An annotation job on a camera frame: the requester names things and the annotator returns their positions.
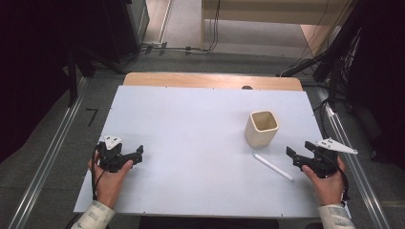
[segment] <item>black cable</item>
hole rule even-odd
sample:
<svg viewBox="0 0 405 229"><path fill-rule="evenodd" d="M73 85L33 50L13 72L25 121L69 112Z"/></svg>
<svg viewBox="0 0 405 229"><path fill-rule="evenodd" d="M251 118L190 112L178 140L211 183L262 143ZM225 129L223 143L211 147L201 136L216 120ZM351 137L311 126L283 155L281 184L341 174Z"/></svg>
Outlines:
<svg viewBox="0 0 405 229"><path fill-rule="evenodd" d="M343 187L343 197L342 197L342 204L345 205L346 203L344 201L347 201L349 199L351 199L349 197L349 181L348 181L348 177L346 177L345 172L343 172L343 170L339 167L339 165L337 165L336 163L334 163L330 158L328 158L327 156L324 156L322 154L319 154L323 159L326 159L329 161L329 163L331 163L334 167L336 167L337 171L339 171L342 179L343 179L343 183L344 183L344 187Z"/></svg>
<svg viewBox="0 0 405 229"><path fill-rule="evenodd" d="M316 110L318 110L322 105L324 105L324 103L326 103L328 100L325 99L324 101L321 102L321 104L319 106L317 106L315 109L313 109L313 111L315 112Z"/></svg>
<svg viewBox="0 0 405 229"><path fill-rule="evenodd" d="M307 73L304 73L304 70L302 70L301 73L302 73L303 75L308 75Z"/></svg>
<svg viewBox="0 0 405 229"><path fill-rule="evenodd" d="M97 195L96 195L96 184L95 184L95 160L96 160L96 152L97 150L99 150L99 145L96 145L95 148L93 149L92 152L92 168L91 168L91 172L92 172L92 187L93 187L93 200L97 200ZM76 214L66 225L65 229L71 229L72 226L78 221L79 217L82 214Z"/></svg>
<svg viewBox="0 0 405 229"><path fill-rule="evenodd" d="M303 88L307 88L307 87L317 87L317 88L322 88L322 89L327 89L329 90L330 87L328 86L324 86L324 85L318 85L318 84L303 84L301 85ZM336 90L337 94L342 94L342 95L346 95L346 92L340 92ZM335 98L336 100L340 100L340 101L346 101L346 98Z"/></svg>
<svg viewBox="0 0 405 229"><path fill-rule="evenodd" d="M316 69L313 68L313 65L310 66L310 69L315 73Z"/></svg>
<svg viewBox="0 0 405 229"><path fill-rule="evenodd" d="M308 55L308 54L311 52L311 49L310 49L310 46L309 46L309 42L310 42L310 40L312 40L313 36L315 35L316 29L318 29L319 25L321 24L322 19L324 19L324 16L325 16L325 14L326 14L327 11L328 11L329 2L330 2L330 0L327 1L327 5L325 6L324 13L322 14L321 18L319 19L318 24L316 24L315 29L313 30L312 36L310 37L309 41L307 42L308 44L305 46L305 48L304 48L304 50L303 50L303 53L301 54L301 57L292 65L292 68L295 67L295 65L296 65L304 56Z"/></svg>
<svg viewBox="0 0 405 229"><path fill-rule="evenodd" d="M320 118L321 118L321 126L322 126L322 137L324 139L329 138L327 129L325 128L325 122L324 122L324 115L325 115L327 106L328 106L328 99L325 99L325 103L322 105L321 109L319 110Z"/></svg>
<svg viewBox="0 0 405 229"><path fill-rule="evenodd" d="M168 47L162 48L162 47L151 47L151 46L142 46L142 47L144 47L144 48L149 48L150 47L152 50L184 50L184 51L192 51L192 50L200 51L201 50L200 48L187 49L187 48L168 48Z"/></svg>
<svg viewBox="0 0 405 229"><path fill-rule="evenodd" d="M220 17L220 8L221 8L221 0L218 0L217 10L215 12L215 19L214 19L214 39L212 40L211 45L209 46L209 51L213 51L218 44L218 20Z"/></svg>
<svg viewBox="0 0 405 229"><path fill-rule="evenodd" d="M98 182L100 181L101 177L104 175L105 170L101 173L100 177L98 177L97 182L96 182L96 187L98 185Z"/></svg>
<svg viewBox="0 0 405 229"><path fill-rule="evenodd" d="M360 39L360 32L361 29L357 32L357 34L352 39L350 45L345 51L342 51L344 55L341 56L339 59L339 68L341 74L339 75L339 86L345 92L348 91L349 85L349 78L350 78L350 67L352 65L355 53L357 52L358 42Z"/></svg>

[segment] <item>controller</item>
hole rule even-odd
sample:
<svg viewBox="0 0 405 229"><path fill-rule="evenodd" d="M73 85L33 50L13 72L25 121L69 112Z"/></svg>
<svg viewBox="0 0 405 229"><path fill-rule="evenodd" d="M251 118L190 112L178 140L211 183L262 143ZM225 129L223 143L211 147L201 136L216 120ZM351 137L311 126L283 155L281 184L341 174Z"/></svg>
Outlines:
<svg viewBox="0 0 405 229"><path fill-rule="evenodd" d="M300 156L291 148L287 147L286 154L292 158L292 164L303 171L303 165L307 165L320 178L326 178L337 171L337 152L328 150L322 146L316 146L309 141L305 142L305 148L313 152L313 158Z"/></svg>
<svg viewBox="0 0 405 229"><path fill-rule="evenodd" d="M101 169L110 173L116 173L130 159L134 161L133 165L142 162L143 145L140 145L135 153L128 155L122 155L121 149L122 143L119 143L114 148L108 150L105 142L101 141L98 144L98 150L100 152L99 166Z"/></svg>

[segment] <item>wire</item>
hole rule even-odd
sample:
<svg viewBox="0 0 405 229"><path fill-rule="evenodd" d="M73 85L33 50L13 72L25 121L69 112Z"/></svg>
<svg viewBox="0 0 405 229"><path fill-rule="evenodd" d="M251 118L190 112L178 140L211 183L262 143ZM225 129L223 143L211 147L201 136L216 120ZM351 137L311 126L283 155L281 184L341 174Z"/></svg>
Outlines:
<svg viewBox="0 0 405 229"><path fill-rule="evenodd" d="M166 52L167 52L167 51L169 51L169 52L187 52L187 53L191 53L191 54L207 54L207 53L209 53L209 51L202 51L202 50L199 49L199 48L186 49L186 48L160 48L160 47L153 47L153 48L151 48L151 50L149 50L149 51L150 51L150 52L156 52L156 51L159 51L159 52L160 52L161 50L165 50ZM149 52L147 52L146 49L145 49L145 50L142 50L142 51L139 51L137 54L134 54L134 55L131 55L131 57L128 57L128 58L130 58L130 59L129 59L127 62L125 62L125 63L119 65L119 67L120 67L120 68L126 68L136 57L138 57L138 56L140 56L140 55L143 55L143 54L147 54L147 53L149 53ZM98 65L96 65L96 67L99 68L99 69L108 69L108 68L100 67L100 66L98 66Z"/></svg>
<svg viewBox="0 0 405 229"><path fill-rule="evenodd" d="M101 177L104 175L105 170L101 173L100 177L98 177L97 182L96 182L96 187L98 185L98 182L100 181Z"/></svg>
<svg viewBox="0 0 405 229"><path fill-rule="evenodd" d="M339 167L339 165L337 165L336 163L334 163L334 161L332 161L330 158L328 158L327 156L324 156L322 154L319 154L319 156L321 156L323 159L326 159L329 163L331 163L336 169L337 171L339 171L342 179L343 179L343 183L344 183L344 187L343 187L343 197L342 197L342 204L346 204L345 201L351 199L349 198L349 181L348 181L348 177L346 177L345 172L343 172L343 170Z"/></svg>
<svg viewBox="0 0 405 229"><path fill-rule="evenodd" d="M316 50L317 48L321 47L322 44L319 44L317 46L315 46L313 49L309 50L304 56L308 55L309 53L311 53L312 51ZM301 56L293 65L290 65L290 67L284 71L282 71L279 75L279 77L281 77L283 75L283 73L285 73L288 70L291 70L293 68L295 68L295 65L297 64L298 61L302 61L301 59L303 58L303 56ZM320 61L317 61L318 56L313 57L313 60L315 60L316 63L318 63L318 66L321 64Z"/></svg>
<svg viewBox="0 0 405 229"><path fill-rule="evenodd" d="M215 12L215 19L214 19L214 39L209 46L209 51L213 51L218 44L218 19L220 17L220 8L221 8L221 0L218 0L217 10Z"/></svg>
<svg viewBox="0 0 405 229"><path fill-rule="evenodd" d="M315 29L313 30L312 36L310 37L310 39L309 39L309 41L308 41L308 44L305 46L305 48L304 48L304 50L303 50L303 53L301 54L301 57L292 65L293 67L295 67L295 65L296 65L304 56L306 56L307 54L309 54L310 52L312 52L313 50L315 50L316 48L318 48L318 47L321 46L321 45L319 45L319 46L317 46L317 47L315 47L315 48L313 48L313 49L311 50L311 49L310 49L310 46L309 46L309 42L312 40L313 36L315 35L316 29L318 29L319 25L321 24L322 19L324 19L325 14L326 14L327 11L328 11L329 2L330 2L330 0L327 1L327 5L325 6L324 13L322 14L321 18L319 19L318 24L316 24L316 27L315 27Z"/></svg>
<svg viewBox="0 0 405 229"><path fill-rule="evenodd" d="M68 224L65 226L65 229L71 229L75 222L78 221L78 218L81 216L82 214L76 214L72 217L72 219L68 222Z"/></svg>
<svg viewBox="0 0 405 229"><path fill-rule="evenodd" d="M150 45L144 45L142 46L143 48L151 48L151 49L159 49L159 50L187 50L186 48L162 48L162 47L156 47L154 46L154 44L150 44ZM196 51L200 51L200 48L190 48L188 50L196 50Z"/></svg>
<svg viewBox="0 0 405 229"><path fill-rule="evenodd" d="M357 52L358 43L360 40L360 33L361 29L354 36L349 47L345 51L342 51L343 55L339 59L338 68L340 69L340 74L338 75L339 76L338 84L339 87L345 92L348 90L350 67L354 60L354 56Z"/></svg>
<svg viewBox="0 0 405 229"><path fill-rule="evenodd" d="M97 200L97 194L96 194L96 169L95 169L95 163L96 163L96 152L99 150L99 144L95 146L92 152L92 191L93 191L93 200Z"/></svg>
<svg viewBox="0 0 405 229"><path fill-rule="evenodd" d="M321 102L321 104L319 106L317 106L315 109L313 109L313 111L315 112L316 110L318 110L322 105L324 105L324 103L326 103L328 100L325 99Z"/></svg>
<svg viewBox="0 0 405 229"><path fill-rule="evenodd" d="M327 110L327 105L328 105L328 99L325 99L323 101L321 109L319 110L319 115L320 115L320 119L321 119L321 126L322 126L322 137L324 139L329 138L327 129L325 128L325 122L324 122L324 116L325 116L325 112Z"/></svg>

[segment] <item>white pen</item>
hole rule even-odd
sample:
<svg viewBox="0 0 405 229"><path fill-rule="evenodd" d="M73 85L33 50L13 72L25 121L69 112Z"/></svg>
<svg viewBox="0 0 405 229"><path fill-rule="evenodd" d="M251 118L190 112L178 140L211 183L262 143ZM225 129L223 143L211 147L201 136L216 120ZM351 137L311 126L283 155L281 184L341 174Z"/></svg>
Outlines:
<svg viewBox="0 0 405 229"><path fill-rule="evenodd" d="M274 170L275 172L277 172L279 175L287 178L289 181L294 182L294 178L292 176L290 176L288 173L284 172L283 170L281 170L280 168L278 168L277 166L271 164L268 160L262 158L261 156L259 156L258 154L253 154L253 156L260 160L261 162L263 162L266 166L270 167L272 170Z"/></svg>

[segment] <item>human hand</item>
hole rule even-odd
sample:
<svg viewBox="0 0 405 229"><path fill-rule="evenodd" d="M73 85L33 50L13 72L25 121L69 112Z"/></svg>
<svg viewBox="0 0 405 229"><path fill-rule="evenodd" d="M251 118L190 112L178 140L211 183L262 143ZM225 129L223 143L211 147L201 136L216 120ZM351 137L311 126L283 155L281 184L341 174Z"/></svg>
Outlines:
<svg viewBox="0 0 405 229"><path fill-rule="evenodd" d="M96 153L95 159L95 180L98 180L96 185L97 200L107 207L113 209L116 204L117 198L122 188L122 181L127 175L128 171L134 164L133 160L128 160L117 173L104 172L97 164L99 161L99 153ZM90 170L92 170L92 161L87 163Z"/></svg>
<svg viewBox="0 0 405 229"><path fill-rule="evenodd" d="M337 157L337 164L345 172L346 166L340 157ZM321 206L337 204L342 201L344 182L339 171L327 178L319 178L307 165L302 166L305 175L312 181L315 194Z"/></svg>

